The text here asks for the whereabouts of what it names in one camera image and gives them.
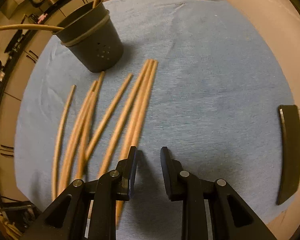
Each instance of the black plastic cup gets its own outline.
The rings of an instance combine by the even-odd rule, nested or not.
[[[102,0],[92,8],[85,4],[67,16],[54,33],[62,44],[91,72],[101,72],[114,66],[123,54],[123,44]]]

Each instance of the screw head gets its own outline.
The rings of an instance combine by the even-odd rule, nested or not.
[[[117,170],[110,171],[111,177],[117,177],[118,175],[119,175],[119,171],[117,171]]]
[[[82,185],[82,180],[76,179],[74,182],[72,182],[72,185],[75,187],[80,187]]]
[[[227,183],[226,183],[226,181],[224,180],[224,179],[218,179],[217,180],[217,184],[219,185],[219,186],[225,186]]]
[[[190,173],[188,171],[180,171],[180,176],[182,177],[188,177],[190,175]]]

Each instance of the cabinet handle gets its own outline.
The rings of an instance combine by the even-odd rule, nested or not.
[[[30,53],[32,53],[37,59],[39,58],[32,50],[29,50]]]
[[[5,153],[0,153],[0,155],[2,155],[2,156],[6,156],[6,157],[14,157],[14,155],[12,155],[12,154],[5,154]]]
[[[3,144],[1,145],[1,147],[2,147],[2,148],[7,148],[7,149],[14,150],[14,147],[6,146],[6,145],[3,145]]]
[[[33,58],[31,58],[29,55],[26,55],[26,57],[29,58],[29,59],[31,59],[31,60],[34,62],[34,64],[37,63],[37,62],[36,62]]]

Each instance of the blue towel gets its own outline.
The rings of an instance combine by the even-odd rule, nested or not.
[[[162,146],[199,178],[225,179],[264,222],[284,211],[291,199],[275,203],[282,163],[277,107],[294,102],[278,62],[252,24],[224,0],[104,4],[124,54],[106,71],[93,130],[127,74],[134,74],[134,83],[145,59],[159,61],[139,143],[143,154],[135,195],[124,206],[118,239],[180,239],[182,206],[166,196]],[[85,94],[97,78],[55,36],[30,77],[18,117],[15,166],[19,189],[41,210],[51,203],[55,137],[70,87],[77,85],[60,163]],[[131,87],[94,150],[88,180],[96,178]],[[125,131],[110,169],[117,164]]]

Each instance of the metal pin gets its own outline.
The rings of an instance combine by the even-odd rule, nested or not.
[[[190,175],[190,173],[188,171],[180,171],[180,176],[182,177],[188,177]]]
[[[119,171],[117,171],[117,170],[110,171],[111,177],[117,177],[118,175],[119,175]]]
[[[81,179],[76,179],[74,182],[72,182],[72,185],[75,187],[79,187],[82,185],[82,180]]]
[[[217,180],[217,184],[219,185],[219,186],[225,186],[227,183],[226,183],[226,181],[224,180],[224,179],[218,179]]]

